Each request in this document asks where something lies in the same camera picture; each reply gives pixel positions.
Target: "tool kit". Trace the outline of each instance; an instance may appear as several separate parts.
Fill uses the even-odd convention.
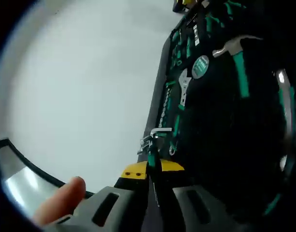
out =
[[[283,184],[280,159],[295,144],[295,91],[278,54],[265,22],[230,0],[198,2],[170,35],[156,127],[172,132],[157,134],[160,156],[207,184],[241,220],[269,210],[263,205]]]

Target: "finger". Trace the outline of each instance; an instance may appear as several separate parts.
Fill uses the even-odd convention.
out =
[[[36,210],[33,220],[40,226],[53,222],[60,217],[72,214],[86,194],[86,183],[80,177],[74,177],[71,181],[46,200]]]

